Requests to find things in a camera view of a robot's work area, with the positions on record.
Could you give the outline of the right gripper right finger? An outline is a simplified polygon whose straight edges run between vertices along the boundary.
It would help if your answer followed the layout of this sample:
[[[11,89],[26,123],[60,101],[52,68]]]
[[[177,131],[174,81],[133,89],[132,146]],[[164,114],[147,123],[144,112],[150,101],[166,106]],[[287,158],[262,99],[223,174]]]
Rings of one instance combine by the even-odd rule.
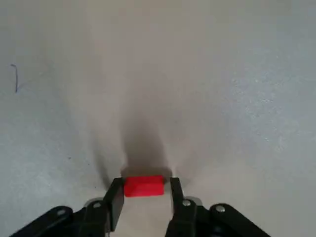
[[[206,209],[183,195],[179,178],[170,178],[173,216],[167,237],[269,237],[232,206],[217,203]]]

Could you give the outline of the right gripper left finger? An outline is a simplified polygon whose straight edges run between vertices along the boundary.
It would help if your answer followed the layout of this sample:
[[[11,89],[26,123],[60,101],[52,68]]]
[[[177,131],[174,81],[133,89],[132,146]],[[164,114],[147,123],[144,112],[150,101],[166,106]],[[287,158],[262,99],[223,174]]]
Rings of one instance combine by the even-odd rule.
[[[106,237],[118,223],[124,204],[123,178],[115,178],[105,196],[74,212],[57,206],[12,234],[13,237]]]

